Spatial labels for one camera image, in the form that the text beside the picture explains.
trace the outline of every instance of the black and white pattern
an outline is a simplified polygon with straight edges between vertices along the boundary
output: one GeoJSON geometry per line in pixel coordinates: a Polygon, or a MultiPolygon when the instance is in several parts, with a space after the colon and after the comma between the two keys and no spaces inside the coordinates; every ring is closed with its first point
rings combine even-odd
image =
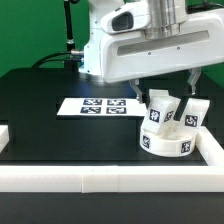
{"type": "Polygon", "coordinates": [[[181,149],[181,153],[185,153],[185,152],[190,152],[191,150],[191,142],[184,142],[182,144],[182,149],[181,149]]]}
{"type": "Polygon", "coordinates": [[[81,114],[100,114],[101,107],[82,107],[81,114]]]}
{"type": "Polygon", "coordinates": [[[149,120],[159,123],[160,112],[157,110],[150,109],[149,120]]]}
{"type": "Polygon", "coordinates": [[[125,107],[107,107],[107,114],[127,114],[125,107]]]}
{"type": "Polygon", "coordinates": [[[102,105],[103,100],[100,99],[85,99],[83,105],[87,106],[99,106],[102,105]]]}
{"type": "Polygon", "coordinates": [[[171,120],[172,116],[173,116],[174,111],[171,111],[169,113],[167,113],[164,122],[167,122],[169,120],[171,120]]]}
{"type": "Polygon", "coordinates": [[[198,116],[186,115],[185,126],[197,127],[198,126],[198,116]]]}
{"type": "Polygon", "coordinates": [[[143,135],[142,144],[143,144],[147,149],[149,149],[149,148],[150,148],[150,138],[148,138],[147,136],[143,135]]]}
{"type": "Polygon", "coordinates": [[[126,106],[126,100],[107,100],[108,106],[126,106]]]}

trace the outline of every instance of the metal rod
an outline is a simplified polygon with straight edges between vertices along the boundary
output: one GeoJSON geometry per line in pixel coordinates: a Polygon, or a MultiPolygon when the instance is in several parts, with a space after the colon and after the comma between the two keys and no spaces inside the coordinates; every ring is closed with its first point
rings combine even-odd
{"type": "Polygon", "coordinates": [[[64,8],[67,29],[67,50],[71,51],[75,48],[75,42],[73,40],[72,18],[69,0],[64,0],[64,8]]]}

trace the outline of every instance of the black panel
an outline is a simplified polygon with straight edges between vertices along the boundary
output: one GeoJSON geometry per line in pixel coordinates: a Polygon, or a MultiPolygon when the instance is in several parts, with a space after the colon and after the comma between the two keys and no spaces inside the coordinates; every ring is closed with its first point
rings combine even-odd
{"type": "Polygon", "coordinates": [[[112,20],[112,28],[114,31],[129,30],[134,26],[133,15],[125,12],[112,20]]]}

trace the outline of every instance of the white cube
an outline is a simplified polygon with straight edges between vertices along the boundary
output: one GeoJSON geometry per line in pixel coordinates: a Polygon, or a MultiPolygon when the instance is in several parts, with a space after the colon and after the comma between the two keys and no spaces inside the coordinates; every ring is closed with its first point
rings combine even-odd
{"type": "Polygon", "coordinates": [[[142,128],[157,135],[166,132],[173,121],[179,103],[180,99],[172,96],[152,97],[142,128]]]}

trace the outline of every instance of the cable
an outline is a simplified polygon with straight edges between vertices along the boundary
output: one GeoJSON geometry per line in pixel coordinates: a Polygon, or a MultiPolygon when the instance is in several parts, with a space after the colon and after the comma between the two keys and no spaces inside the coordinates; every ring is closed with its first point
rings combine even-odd
{"type": "Polygon", "coordinates": [[[58,52],[58,53],[54,53],[54,54],[50,54],[46,57],[43,57],[41,58],[39,61],[37,61],[33,66],[32,68],[36,68],[39,64],[41,64],[42,62],[50,59],[50,58],[54,58],[54,57],[57,57],[57,56],[61,56],[61,55],[71,55],[71,52],[70,51],[63,51],[63,52],[58,52]]]}
{"type": "Polygon", "coordinates": [[[49,59],[49,60],[45,60],[40,62],[39,64],[37,64],[35,67],[32,66],[32,68],[39,68],[41,65],[48,63],[48,62],[58,62],[58,61],[75,61],[75,62],[81,62],[81,59],[49,59]]]}

